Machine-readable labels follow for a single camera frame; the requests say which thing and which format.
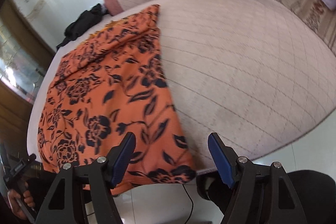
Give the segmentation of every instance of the black sleeve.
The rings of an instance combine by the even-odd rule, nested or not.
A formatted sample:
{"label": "black sleeve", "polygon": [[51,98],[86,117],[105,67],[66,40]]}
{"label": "black sleeve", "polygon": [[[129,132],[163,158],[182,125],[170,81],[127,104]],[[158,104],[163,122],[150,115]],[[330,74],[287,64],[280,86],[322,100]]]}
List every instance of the black sleeve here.
{"label": "black sleeve", "polygon": [[42,171],[40,178],[31,178],[27,180],[28,190],[35,202],[35,208],[39,210],[43,203],[45,196],[47,195],[51,184],[56,177],[55,173]]}

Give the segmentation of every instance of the tool handle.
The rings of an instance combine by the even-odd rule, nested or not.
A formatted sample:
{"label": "tool handle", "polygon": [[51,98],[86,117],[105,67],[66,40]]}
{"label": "tool handle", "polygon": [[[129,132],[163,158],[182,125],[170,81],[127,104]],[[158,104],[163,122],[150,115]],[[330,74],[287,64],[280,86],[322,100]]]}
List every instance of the tool handle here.
{"label": "tool handle", "polygon": [[28,204],[25,203],[25,200],[24,200],[25,198],[23,196],[23,193],[27,190],[25,187],[25,183],[19,181],[17,183],[17,186],[13,187],[13,190],[15,190],[21,196],[21,198],[16,198],[16,202],[19,204],[21,210],[27,216],[29,222],[34,224],[35,219],[37,217],[37,211],[34,208],[29,207]]}

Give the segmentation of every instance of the tile floor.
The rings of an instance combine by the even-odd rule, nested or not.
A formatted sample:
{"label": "tile floor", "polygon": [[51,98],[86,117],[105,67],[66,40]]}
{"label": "tile floor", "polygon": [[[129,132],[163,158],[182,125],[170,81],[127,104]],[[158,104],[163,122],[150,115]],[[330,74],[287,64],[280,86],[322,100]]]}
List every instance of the tile floor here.
{"label": "tile floor", "polygon": [[[330,175],[336,180],[336,111],[324,122],[298,141],[255,160],[255,163],[270,165],[280,161],[287,172],[310,169]],[[193,214],[188,224],[220,223],[223,214],[214,203],[201,199],[195,182],[186,186],[194,201]],[[132,189],[115,198],[124,224],[184,224],[191,202],[183,186],[179,184],[154,184]],[[88,214],[93,212],[88,205]],[[90,223],[95,216],[89,216]]]}

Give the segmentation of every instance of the patterned blanket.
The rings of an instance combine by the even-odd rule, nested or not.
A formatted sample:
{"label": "patterned blanket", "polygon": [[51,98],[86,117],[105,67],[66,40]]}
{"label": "patterned blanket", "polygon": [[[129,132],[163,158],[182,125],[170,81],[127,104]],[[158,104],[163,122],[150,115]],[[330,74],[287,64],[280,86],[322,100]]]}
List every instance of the patterned blanket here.
{"label": "patterned blanket", "polygon": [[135,152],[113,194],[195,177],[161,67],[158,12],[152,5],[111,22],[62,58],[39,123],[45,170],[90,164],[133,132]]}

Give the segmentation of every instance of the bedspread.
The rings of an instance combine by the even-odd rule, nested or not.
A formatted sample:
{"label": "bedspread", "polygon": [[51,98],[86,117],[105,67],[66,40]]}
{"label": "bedspread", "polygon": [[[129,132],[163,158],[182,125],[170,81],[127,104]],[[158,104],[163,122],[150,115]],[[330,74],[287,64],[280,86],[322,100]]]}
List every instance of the bedspread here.
{"label": "bedspread", "polygon": [[133,132],[135,152],[113,194],[195,177],[161,67],[158,12],[151,5],[111,22],[62,58],[38,129],[45,170],[90,164]]}

